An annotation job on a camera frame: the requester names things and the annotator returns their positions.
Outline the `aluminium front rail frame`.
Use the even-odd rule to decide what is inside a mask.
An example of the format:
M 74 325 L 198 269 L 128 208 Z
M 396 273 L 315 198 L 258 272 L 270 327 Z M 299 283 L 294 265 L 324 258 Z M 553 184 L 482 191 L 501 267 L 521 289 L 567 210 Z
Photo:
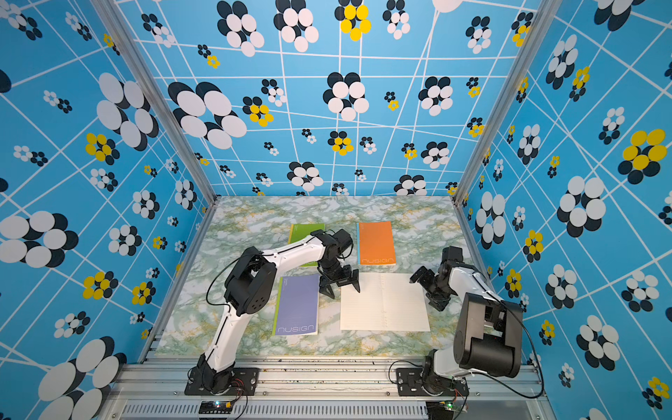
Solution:
M 185 395 L 196 360 L 150 358 L 128 365 L 101 409 L 102 419 L 205 419 L 202 401 Z M 513 380 L 467 379 L 468 397 L 400 397 L 394 369 L 382 357 L 243 357 L 241 368 L 260 369 L 255 395 L 235 402 L 228 419 L 428 419 L 427 402 L 451 402 L 456 419 L 554 419 L 537 371 L 523 367 Z

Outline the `aluminium left corner post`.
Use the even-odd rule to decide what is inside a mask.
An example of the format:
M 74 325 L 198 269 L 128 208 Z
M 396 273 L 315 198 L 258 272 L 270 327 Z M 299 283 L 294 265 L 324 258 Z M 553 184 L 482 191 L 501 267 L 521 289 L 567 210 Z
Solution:
M 166 100 L 163 98 L 159 85 L 152 77 L 150 68 L 147 65 L 147 60 L 143 57 L 136 43 L 133 41 L 128 26 L 127 24 L 124 24 L 122 14 L 116 7 L 115 2 L 92 1 L 92 5 L 101 19 L 101 22 L 103 22 L 103 25 L 110 31 L 110 35 L 115 43 L 119 45 L 126 65 L 129 70 L 131 70 L 136 82 L 145 93 L 150 106 L 155 110 L 157 120 L 159 120 L 159 123 L 166 131 L 166 136 L 168 136 L 173 143 L 176 152 L 194 178 L 195 184 L 201 189 L 208 205 L 213 206 L 216 202 L 215 190 L 206 178 L 206 174 L 201 169 L 201 165 L 195 161 L 194 151 L 180 129 L 179 124 L 175 120 Z

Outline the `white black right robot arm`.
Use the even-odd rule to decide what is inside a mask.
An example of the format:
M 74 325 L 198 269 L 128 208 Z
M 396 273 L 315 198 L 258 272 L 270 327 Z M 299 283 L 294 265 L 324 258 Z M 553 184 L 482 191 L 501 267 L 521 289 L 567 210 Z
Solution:
M 422 266 L 411 276 L 411 282 L 425 289 L 430 306 L 440 312 L 453 298 L 462 303 L 453 347 L 434 349 L 425 357 L 422 382 L 428 393 L 454 390 L 456 383 L 469 374 L 494 378 L 519 374 L 522 311 L 488 287 L 483 274 L 464 262 L 461 248 L 444 248 L 437 271 Z

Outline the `left controller circuit board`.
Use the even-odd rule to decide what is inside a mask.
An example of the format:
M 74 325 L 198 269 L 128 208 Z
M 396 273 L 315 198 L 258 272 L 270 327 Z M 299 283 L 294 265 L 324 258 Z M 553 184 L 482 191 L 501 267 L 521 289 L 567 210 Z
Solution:
M 235 407 L 235 403 L 231 401 L 202 401 L 199 406 L 198 414 L 200 417 L 212 416 L 230 416 Z

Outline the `green cover notebook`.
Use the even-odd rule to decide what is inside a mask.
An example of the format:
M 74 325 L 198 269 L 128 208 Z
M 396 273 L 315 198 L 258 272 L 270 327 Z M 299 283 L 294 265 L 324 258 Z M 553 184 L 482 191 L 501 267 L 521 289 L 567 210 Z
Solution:
M 290 230 L 285 260 L 292 269 L 316 266 L 325 254 L 324 224 L 297 224 Z

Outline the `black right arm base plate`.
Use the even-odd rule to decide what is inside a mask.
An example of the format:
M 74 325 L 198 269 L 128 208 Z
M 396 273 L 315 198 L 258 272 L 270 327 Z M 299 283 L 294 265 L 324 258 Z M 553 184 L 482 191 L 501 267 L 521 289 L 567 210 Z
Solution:
M 393 381 L 400 397 L 468 397 L 470 390 L 465 380 L 447 379 L 435 374 L 424 374 L 421 367 L 394 369 Z

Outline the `aluminium corner post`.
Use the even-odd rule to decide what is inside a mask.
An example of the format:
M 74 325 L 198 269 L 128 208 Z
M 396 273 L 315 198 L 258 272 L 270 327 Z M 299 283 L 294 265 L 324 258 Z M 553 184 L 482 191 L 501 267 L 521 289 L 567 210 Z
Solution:
M 155 110 L 157 120 L 159 120 L 159 123 L 166 131 L 166 136 L 168 136 L 173 143 L 176 152 L 194 178 L 195 184 L 201 189 L 208 205 L 213 206 L 216 202 L 215 190 L 206 178 L 206 174 L 201 169 L 201 165 L 195 161 L 194 151 L 180 129 L 179 124 L 175 120 L 166 100 L 163 98 L 159 85 L 152 77 L 150 68 L 147 65 L 147 60 L 143 57 L 136 43 L 133 41 L 128 26 L 127 24 L 124 24 L 122 14 L 116 7 L 115 2 L 92 1 L 92 5 L 101 19 L 101 22 L 103 22 L 103 25 L 110 31 L 110 35 L 115 43 L 119 45 L 126 65 L 129 70 L 131 70 L 136 82 L 145 93 L 150 106 Z
M 517 54 L 517 57 L 514 60 L 509 75 L 507 76 L 495 105 L 493 105 L 492 112 L 488 117 L 485 132 L 474 148 L 474 152 L 472 153 L 463 177 L 460 180 L 458 191 L 454 199 L 456 208 L 469 193 L 469 189 L 481 167 L 481 161 L 488 151 L 488 148 L 495 140 L 497 131 L 500 129 L 504 117 L 509 112 L 514 100 L 514 93 L 530 69 L 531 63 L 544 42 L 553 18 L 558 12 L 561 4 L 561 0 L 547 0 L 540 3 L 540 7 L 535 14 L 531 33 L 528 35 L 528 39 L 521 47 L 519 54 Z

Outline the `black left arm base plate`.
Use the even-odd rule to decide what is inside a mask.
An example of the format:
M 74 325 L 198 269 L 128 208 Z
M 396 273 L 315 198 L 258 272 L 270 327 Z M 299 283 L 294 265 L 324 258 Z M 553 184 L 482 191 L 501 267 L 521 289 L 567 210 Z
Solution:
M 253 396 L 256 393 L 260 369 L 234 367 L 214 374 L 210 367 L 192 367 L 187 374 L 184 394 L 187 396 Z

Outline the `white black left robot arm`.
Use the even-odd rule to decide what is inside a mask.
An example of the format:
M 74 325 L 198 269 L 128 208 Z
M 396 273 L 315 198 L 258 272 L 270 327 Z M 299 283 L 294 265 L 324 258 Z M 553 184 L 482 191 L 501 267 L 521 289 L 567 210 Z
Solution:
M 350 234 L 340 229 L 332 234 L 318 229 L 295 243 L 272 250 L 249 247 L 236 259 L 225 281 L 225 311 L 211 345 L 201 354 L 190 379 L 212 395 L 222 395 L 241 386 L 234 378 L 236 352 L 253 314 L 269 302 L 274 282 L 305 264 L 318 264 L 320 294 L 332 299 L 333 285 L 351 285 L 360 291 L 359 271 L 341 264 L 344 252 L 354 246 Z

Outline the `right controller circuit board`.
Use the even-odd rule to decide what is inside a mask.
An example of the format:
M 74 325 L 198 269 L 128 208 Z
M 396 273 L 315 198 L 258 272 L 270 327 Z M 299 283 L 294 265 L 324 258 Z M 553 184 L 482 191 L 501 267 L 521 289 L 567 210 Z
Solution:
M 452 402 L 427 402 L 425 406 L 429 420 L 453 420 L 455 416 Z

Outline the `aluminium right corner post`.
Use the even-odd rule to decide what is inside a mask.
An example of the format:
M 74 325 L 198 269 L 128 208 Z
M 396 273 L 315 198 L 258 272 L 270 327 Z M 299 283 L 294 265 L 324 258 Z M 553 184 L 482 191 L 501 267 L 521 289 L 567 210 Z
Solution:
M 528 35 L 528 39 L 521 47 L 519 54 L 517 54 L 517 57 L 514 60 L 509 75 L 507 76 L 495 105 L 493 105 L 492 112 L 488 117 L 485 132 L 474 148 L 474 152 L 472 153 L 463 177 L 460 180 L 458 191 L 454 199 L 456 208 L 469 193 L 469 189 L 481 167 L 481 161 L 488 151 L 488 148 L 495 140 L 497 131 L 500 129 L 504 117 L 509 112 L 514 100 L 514 93 L 530 69 L 531 63 L 544 42 L 553 18 L 558 12 L 561 4 L 561 0 L 547 0 L 540 3 L 540 7 L 535 14 L 531 33 Z

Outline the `controller circuit board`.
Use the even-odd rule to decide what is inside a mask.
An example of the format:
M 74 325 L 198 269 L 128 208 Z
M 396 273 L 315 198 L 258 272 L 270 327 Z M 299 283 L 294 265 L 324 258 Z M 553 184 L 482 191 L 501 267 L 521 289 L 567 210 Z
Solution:
M 230 416 L 235 407 L 235 403 L 231 401 L 202 401 L 199 406 L 198 414 L 200 417 L 212 416 Z
M 427 402 L 425 406 L 429 420 L 453 420 L 455 416 L 452 402 Z

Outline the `orange cover notebook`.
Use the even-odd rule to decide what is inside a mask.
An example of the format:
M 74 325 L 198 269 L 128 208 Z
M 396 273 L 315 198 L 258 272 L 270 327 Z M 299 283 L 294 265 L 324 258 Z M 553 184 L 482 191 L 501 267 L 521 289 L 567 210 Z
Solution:
M 397 264 L 391 222 L 362 222 L 358 224 L 359 264 L 392 266 Z

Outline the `purple cover notebook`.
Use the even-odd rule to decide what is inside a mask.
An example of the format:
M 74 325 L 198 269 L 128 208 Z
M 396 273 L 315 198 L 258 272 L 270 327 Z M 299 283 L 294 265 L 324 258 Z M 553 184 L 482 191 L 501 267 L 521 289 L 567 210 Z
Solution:
M 276 336 L 315 335 L 318 333 L 320 276 L 286 276 L 278 288 L 273 324 Z

